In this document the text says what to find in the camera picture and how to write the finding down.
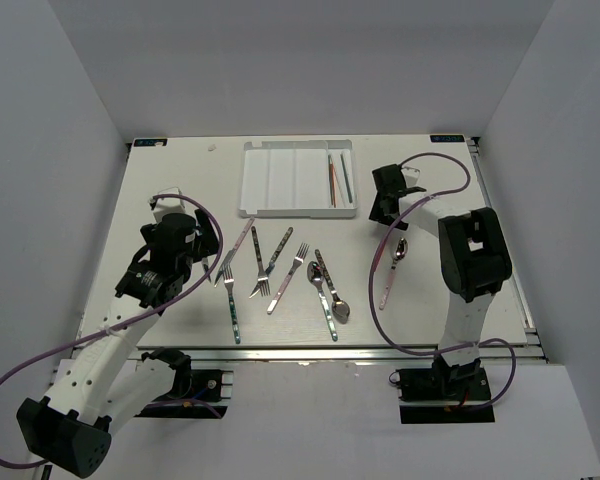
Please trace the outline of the orange chopstick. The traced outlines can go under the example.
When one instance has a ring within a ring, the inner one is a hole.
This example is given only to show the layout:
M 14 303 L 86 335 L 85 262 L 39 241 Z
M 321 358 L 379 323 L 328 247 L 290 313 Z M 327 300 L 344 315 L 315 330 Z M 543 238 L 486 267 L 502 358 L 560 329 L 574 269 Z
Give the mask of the orange chopstick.
M 330 181 L 330 195 L 332 207 L 337 207 L 337 195 L 336 195 L 336 178 L 333 164 L 329 164 L 329 181 Z

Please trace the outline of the pink handled spoon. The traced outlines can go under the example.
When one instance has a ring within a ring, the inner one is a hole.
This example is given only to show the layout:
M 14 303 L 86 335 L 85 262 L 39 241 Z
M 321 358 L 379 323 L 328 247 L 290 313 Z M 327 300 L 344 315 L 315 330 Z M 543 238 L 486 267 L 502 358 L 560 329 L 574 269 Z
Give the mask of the pink handled spoon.
M 380 300 L 379 309 L 384 310 L 386 308 L 395 278 L 397 273 L 397 267 L 401 260 L 406 257 L 408 252 L 408 242 L 404 237 L 401 237 L 398 241 L 396 249 L 392 256 L 392 263 L 390 266 L 390 271 L 387 277 L 386 285 L 383 290 L 383 294 Z

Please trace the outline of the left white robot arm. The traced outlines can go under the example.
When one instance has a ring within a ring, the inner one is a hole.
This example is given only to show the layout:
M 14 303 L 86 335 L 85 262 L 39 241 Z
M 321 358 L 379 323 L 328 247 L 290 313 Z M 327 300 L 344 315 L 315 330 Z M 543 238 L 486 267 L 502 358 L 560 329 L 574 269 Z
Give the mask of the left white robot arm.
M 102 338 L 82 349 L 41 400 L 25 399 L 16 413 L 29 451 L 81 479 L 99 468 L 113 435 L 150 402 L 180 400 L 191 391 L 191 359 L 173 348 L 143 354 L 133 374 L 118 377 L 193 265 L 219 250 L 201 209 L 188 215 L 180 205 L 160 207 L 154 218 L 140 229 L 145 243 L 115 287 Z

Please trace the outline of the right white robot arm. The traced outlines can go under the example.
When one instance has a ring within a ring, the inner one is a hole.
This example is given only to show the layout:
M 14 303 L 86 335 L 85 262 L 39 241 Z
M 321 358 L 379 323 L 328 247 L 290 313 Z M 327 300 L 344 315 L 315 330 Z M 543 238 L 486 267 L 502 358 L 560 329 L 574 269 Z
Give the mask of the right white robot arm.
M 404 230 L 414 225 L 438 240 L 440 271 L 449 290 L 443 336 L 431 374 L 433 390 L 452 399 L 479 370 L 479 342 L 487 311 L 512 275 L 512 261 L 496 212 L 490 207 L 459 208 L 443 200 L 470 183 L 430 192 L 407 183 L 403 167 L 390 164 L 372 171 L 376 196 L 369 219 Z

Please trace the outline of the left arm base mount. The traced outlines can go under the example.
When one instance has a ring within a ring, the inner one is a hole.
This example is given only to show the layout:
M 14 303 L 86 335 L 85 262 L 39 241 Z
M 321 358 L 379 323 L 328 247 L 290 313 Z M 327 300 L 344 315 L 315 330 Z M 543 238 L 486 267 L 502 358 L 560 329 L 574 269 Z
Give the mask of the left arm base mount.
M 139 362 L 160 360 L 175 372 L 171 389 L 145 406 L 137 418 L 222 419 L 232 397 L 234 372 L 199 367 L 189 355 L 172 348 L 144 352 Z

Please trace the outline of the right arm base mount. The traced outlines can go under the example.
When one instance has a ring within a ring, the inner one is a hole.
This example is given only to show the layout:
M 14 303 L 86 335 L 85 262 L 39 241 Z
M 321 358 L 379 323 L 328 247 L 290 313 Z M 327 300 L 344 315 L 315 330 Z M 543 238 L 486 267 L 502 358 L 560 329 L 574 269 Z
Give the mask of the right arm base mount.
M 495 422 L 491 389 L 485 369 L 469 378 L 445 383 L 430 368 L 404 368 L 392 372 L 389 384 L 397 389 L 403 425 L 487 424 Z

